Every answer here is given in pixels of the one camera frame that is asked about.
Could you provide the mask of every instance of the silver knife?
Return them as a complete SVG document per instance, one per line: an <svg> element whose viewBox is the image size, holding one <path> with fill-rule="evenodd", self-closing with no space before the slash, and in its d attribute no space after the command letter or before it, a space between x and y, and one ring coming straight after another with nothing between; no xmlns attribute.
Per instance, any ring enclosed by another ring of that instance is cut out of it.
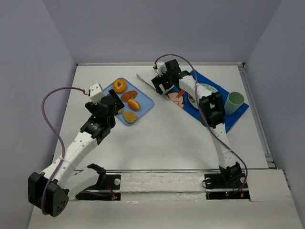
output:
<svg viewBox="0 0 305 229"><path fill-rule="evenodd" d="M146 83L148 86L150 86L154 91L156 91L156 89L153 86L151 86L149 83L147 83L139 74L137 74L137 78L143 83ZM166 100L169 100L168 95L162 95L162 97L164 97Z"/></svg>

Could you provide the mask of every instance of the cookie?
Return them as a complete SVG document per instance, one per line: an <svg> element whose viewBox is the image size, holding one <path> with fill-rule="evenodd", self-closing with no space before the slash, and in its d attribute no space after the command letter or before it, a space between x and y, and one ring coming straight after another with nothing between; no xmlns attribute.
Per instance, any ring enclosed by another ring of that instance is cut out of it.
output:
<svg viewBox="0 0 305 229"><path fill-rule="evenodd" d="M123 110L124 110L124 108L118 110L118 114L122 113Z"/></svg>
<svg viewBox="0 0 305 229"><path fill-rule="evenodd" d="M126 122L128 122L128 123L134 123L138 119L138 116L134 112L131 112L131 111L124 111L123 117L126 120Z"/></svg>
<svg viewBox="0 0 305 229"><path fill-rule="evenodd" d="M128 100L134 99L135 97L137 97L137 95L138 95L137 91L128 91L128 92L125 92L124 94L122 94L121 100L126 103Z"/></svg>

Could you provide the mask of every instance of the screw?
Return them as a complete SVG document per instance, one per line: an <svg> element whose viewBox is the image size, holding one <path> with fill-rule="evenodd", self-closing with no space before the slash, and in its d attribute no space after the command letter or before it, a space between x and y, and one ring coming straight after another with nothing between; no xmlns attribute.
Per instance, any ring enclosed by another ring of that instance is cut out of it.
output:
<svg viewBox="0 0 305 229"><path fill-rule="evenodd" d="M121 180L120 180L120 179L116 178L116 179L114 180L114 184L115 184L115 185L120 185L120 183L121 183Z"/></svg>

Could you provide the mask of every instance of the donut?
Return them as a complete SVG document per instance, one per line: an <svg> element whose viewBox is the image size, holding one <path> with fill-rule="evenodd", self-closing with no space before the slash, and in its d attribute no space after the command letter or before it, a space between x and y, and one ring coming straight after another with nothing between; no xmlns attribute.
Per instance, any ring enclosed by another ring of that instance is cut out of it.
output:
<svg viewBox="0 0 305 229"><path fill-rule="evenodd" d="M116 93L123 93L127 88L127 83L124 79L117 79L113 82L112 87Z"/></svg>

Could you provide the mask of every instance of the red wire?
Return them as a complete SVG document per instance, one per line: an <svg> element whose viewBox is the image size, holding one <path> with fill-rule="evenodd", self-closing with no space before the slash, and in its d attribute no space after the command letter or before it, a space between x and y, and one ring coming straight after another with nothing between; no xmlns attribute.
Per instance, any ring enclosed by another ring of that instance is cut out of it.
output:
<svg viewBox="0 0 305 229"><path fill-rule="evenodd" d="M107 188L109 189L109 191L110 191L110 193L111 193L111 196L112 196L112 197L115 197L114 192L113 192L113 190L112 190L112 188L111 188L111 185L110 185L110 181L109 181L109 180L107 180L106 185L107 185Z"/></svg>
<svg viewBox="0 0 305 229"><path fill-rule="evenodd" d="M237 182L237 183L238 183L239 187L241 187L242 194L244 194L242 185L239 182Z"/></svg>

